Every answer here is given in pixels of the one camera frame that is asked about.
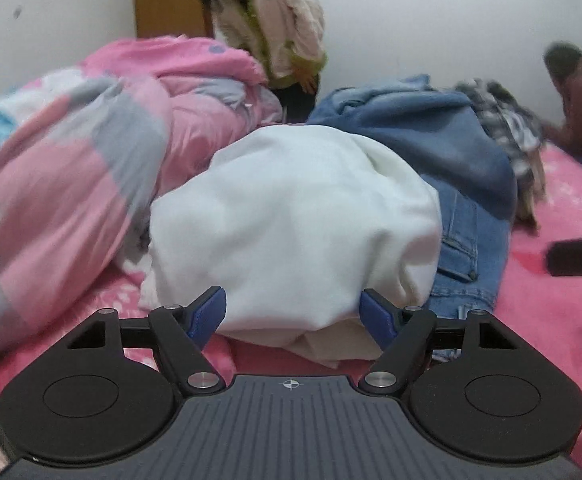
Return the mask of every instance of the pink bedsheet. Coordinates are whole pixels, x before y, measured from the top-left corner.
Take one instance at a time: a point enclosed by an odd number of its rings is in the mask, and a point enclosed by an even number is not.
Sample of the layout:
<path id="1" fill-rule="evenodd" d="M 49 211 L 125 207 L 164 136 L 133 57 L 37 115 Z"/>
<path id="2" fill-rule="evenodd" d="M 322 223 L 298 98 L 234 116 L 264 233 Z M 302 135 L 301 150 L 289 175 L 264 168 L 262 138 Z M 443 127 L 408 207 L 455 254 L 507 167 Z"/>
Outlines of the pink bedsheet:
<path id="1" fill-rule="evenodd" d="M 548 201 L 537 208 L 540 234 L 533 237 L 514 232 L 496 312 L 582 389 L 582 278 L 552 278 L 543 263 L 543 254 L 552 241 L 582 237 L 582 168 L 551 146 L 543 160 Z M 35 357 L 98 308 L 113 307 L 121 317 L 144 316 L 146 313 L 136 307 L 138 296 L 137 286 L 109 267 L 91 291 L 49 330 L 0 360 L 0 391 Z M 128 349 L 126 354 L 155 366 L 149 351 Z M 289 376 L 347 373 L 357 379 L 367 367 L 365 362 L 344 362 L 338 370 L 329 370 L 281 349 L 262 351 L 219 336 L 212 338 L 205 354 L 227 381 L 236 372 Z M 582 434 L 573 457 L 582 466 Z"/>

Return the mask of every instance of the blue denim jeans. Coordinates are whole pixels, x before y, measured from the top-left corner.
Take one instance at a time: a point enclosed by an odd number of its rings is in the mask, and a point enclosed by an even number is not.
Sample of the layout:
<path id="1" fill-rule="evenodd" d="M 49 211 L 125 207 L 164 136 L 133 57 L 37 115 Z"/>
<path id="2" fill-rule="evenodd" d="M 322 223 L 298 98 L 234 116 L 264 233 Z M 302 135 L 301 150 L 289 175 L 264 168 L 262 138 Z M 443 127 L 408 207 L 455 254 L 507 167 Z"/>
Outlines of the blue denim jeans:
<path id="1" fill-rule="evenodd" d="M 452 319 L 465 319 L 476 308 L 493 312 L 509 253 L 509 221 L 498 220 L 446 182 L 422 178 L 438 192 L 443 230 L 425 307 Z"/>

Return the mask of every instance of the woman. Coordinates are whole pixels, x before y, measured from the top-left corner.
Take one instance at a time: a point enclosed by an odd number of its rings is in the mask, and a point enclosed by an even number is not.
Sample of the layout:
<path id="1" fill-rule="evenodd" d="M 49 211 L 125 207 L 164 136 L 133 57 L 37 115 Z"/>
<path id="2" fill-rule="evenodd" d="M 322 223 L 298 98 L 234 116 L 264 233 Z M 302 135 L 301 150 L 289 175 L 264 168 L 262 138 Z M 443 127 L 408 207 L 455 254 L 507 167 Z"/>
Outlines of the woman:
<path id="1" fill-rule="evenodd" d="M 228 44 L 248 50 L 269 76 L 287 122 L 303 123 L 315 107 L 324 16 L 318 0 L 203 0 Z"/>
<path id="2" fill-rule="evenodd" d="M 582 164 L 582 50 L 570 43 L 555 43 L 545 53 L 545 65 L 562 97 L 562 128 L 545 126 L 545 135 Z"/>

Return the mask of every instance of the black pants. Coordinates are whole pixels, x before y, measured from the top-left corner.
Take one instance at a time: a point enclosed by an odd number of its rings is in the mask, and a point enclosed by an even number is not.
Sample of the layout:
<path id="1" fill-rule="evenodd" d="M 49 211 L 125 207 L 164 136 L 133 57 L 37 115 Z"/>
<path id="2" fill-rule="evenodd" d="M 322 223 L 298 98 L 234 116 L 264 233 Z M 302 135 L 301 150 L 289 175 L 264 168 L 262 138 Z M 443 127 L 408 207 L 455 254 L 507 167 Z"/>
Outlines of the black pants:
<path id="1" fill-rule="evenodd" d="M 320 76 L 315 77 L 316 86 L 320 85 Z M 307 94 L 300 83 L 295 83 L 287 88 L 273 90 L 273 93 L 280 100 L 282 108 L 287 111 L 287 123 L 306 123 L 309 114 L 315 108 L 315 94 Z"/>

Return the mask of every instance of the jeans pocket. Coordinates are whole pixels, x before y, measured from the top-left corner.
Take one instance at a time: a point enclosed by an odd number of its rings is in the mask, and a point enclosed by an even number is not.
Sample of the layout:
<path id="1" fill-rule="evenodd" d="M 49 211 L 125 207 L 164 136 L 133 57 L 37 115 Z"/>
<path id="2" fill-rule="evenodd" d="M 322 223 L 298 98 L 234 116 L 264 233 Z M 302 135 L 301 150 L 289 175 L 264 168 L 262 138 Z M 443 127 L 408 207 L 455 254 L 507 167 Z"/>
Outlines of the jeans pocket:
<path id="1" fill-rule="evenodd" d="M 442 246 L 438 272 L 462 283 L 478 280 L 478 211 L 476 203 L 454 190 L 442 207 Z"/>

